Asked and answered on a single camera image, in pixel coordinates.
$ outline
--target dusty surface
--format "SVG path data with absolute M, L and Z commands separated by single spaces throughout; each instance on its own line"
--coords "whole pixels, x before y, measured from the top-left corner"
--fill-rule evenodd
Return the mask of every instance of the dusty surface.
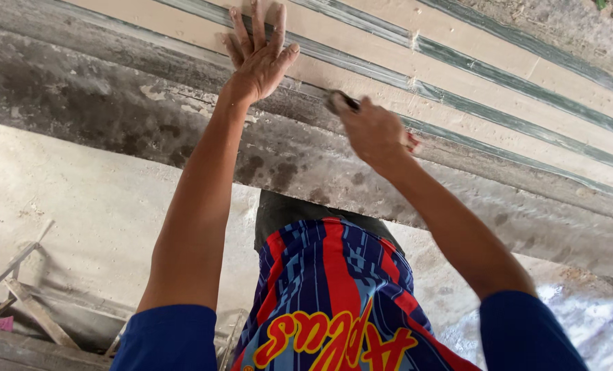
M 180 170 L 0 125 L 0 267 L 20 244 L 56 221 L 22 266 L 22 282 L 88 292 L 136 306 L 155 238 Z M 250 308 L 258 276 L 253 250 L 258 190 L 233 186 L 218 311 Z M 415 297 L 438 338 L 483 365 L 478 303 L 426 231 L 388 223 L 415 272 Z M 613 287 L 578 269 L 524 256 L 550 305 L 592 370 L 613 370 Z M 0 300 L 5 292 L 0 287 Z M 52 306 L 91 348 L 106 347 L 117 323 Z
M 602 12 L 591 0 L 459 0 L 613 75 L 613 1 Z

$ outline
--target green stripe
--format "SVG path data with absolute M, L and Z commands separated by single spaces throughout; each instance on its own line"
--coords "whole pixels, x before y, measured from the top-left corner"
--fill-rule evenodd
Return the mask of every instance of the green stripe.
M 430 7 L 446 13 L 460 21 L 470 24 L 502 40 L 585 77 L 613 92 L 613 76 L 606 71 L 593 67 L 588 62 L 566 53 L 558 47 L 546 44 L 525 32 L 505 26 L 491 17 L 481 14 L 456 0 L 419 0 Z
M 593 110 L 570 98 L 542 88 L 529 80 L 525 80 L 488 63 L 479 61 L 478 59 L 460 53 L 455 49 L 430 40 L 429 38 L 418 36 L 415 45 L 412 46 L 410 31 L 379 19 L 371 14 L 364 13 L 336 0 L 291 1 L 329 16 L 337 21 L 349 24 L 350 26 L 379 36 L 380 38 L 384 38 L 385 40 L 414 49 L 423 55 L 427 55 L 438 61 L 467 71 L 485 80 L 492 81 L 504 88 L 514 90 L 539 102 L 551 105 L 554 108 L 579 117 L 584 121 L 590 122 L 613 133 L 613 117 L 611 116 Z

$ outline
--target pink object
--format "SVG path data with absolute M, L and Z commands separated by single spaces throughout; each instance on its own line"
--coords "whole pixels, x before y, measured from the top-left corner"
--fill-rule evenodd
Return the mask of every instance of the pink object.
M 13 332 L 14 331 L 14 316 L 0 318 L 0 330 Z

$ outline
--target groove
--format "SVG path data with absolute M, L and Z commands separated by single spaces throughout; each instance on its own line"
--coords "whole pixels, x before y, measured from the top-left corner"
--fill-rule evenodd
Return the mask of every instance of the groove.
M 494 82 L 501 87 L 519 92 L 539 102 L 567 112 L 580 119 L 613 133 L 613 117 L 593 110 L 579 102 L 564 97 L 533 82 L 479 61 L 434 40 L 418 36 L 412 47 L 410 31 L 386 22 L 371 14 L 362 12 L 336 0 L 290 0 L 291 2 L 326 15 L 337 21 L 374 34 L 395 44 L 407 47 L 428 57 L 437 59 L 453 67 L 467 71 L 482 79 Z
M 534 55 L 537 55 L 551 63 L 559 65 L 569 71 L 576 73 L 594 83 L 605 87 L 613 92 L 613 76 L 608 72 L 591 66 L 588 62 L 575 57 L 572 54 L 551 46 L 541 40 L 510 26 L 505 26 L 491 17 L 484 15 L 460 4 L 456 0 L 419 0 L 440 12 L 446 13 L 455 19 L 470 24 L 477 29 L 481 29 L 493 36 L 519 46 Z
M 220 7 L 219 5 L 208 3 L 204 0 L 155 1 L 223 26 L 233 28 L 233 23 L 231 23 L 231 20 L 229 19 L 228 10 Z M 243 21 L 245 22 L 247 31 L 251 33 L 251 18 L 244 16 Z M 273 26 L 265 23 L 265 27 L 266 34 L 269 37 L 273 32 Z M 336 67 L 369 77 L 387 85 L 391 85 L 395 88 L 417 94 L 426 99 L 437 101 L 461 112 L 475 115 L 484 120 L 496 123 L 497 125 L 529 135 L 551 145 L 570 150 L 579 155 L 589 157 L 595 161 L 613 167 L 613 155 L 611 153 L 591 147 L 578 140 L 571 139 L 556 133 L 555 131 L 545 129 L 534 123 L 503 113 L 499 110 L 488 107 L 487 105 L 474 102 L 473 100 L 461 97 L 457 94 L 440 89 L 425 82 L 410 82 L 410 77 L 407 75 L 403 75 L 375 63 L 365 61 L 364 59 L 354 55 L 334 49 L 333 47 L 329 47 L 298 34 L 286 31 L 286 44 L 294 42 L 300 44 L 301 52 L 309 57 L 313 57 L 320 61 L 335 65 Z

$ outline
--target concrete floor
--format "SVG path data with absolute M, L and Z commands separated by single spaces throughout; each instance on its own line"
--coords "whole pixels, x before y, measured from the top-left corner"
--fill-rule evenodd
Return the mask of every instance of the concrete floor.
M 20 280 L 136 306 L 155 238 L 180 170 L 0 125 L 0 267 L 48 219 L 55 226 Z M 258 274 L 252 249 L 259 190 L 233 186 L 218 311 L 246 308 Z M 430 234 L 387 223 L 415 272 L 415 297 L 437 337 L 484 367 L 476 296 L 437 250 Z M 613 287 L 580 269 L 517 255 L 591 370 L 613 370 Z M 6 296 L 0 287 L 0 300 Z M 53 313 L 69 333 L 107 339 L 116 324 Z

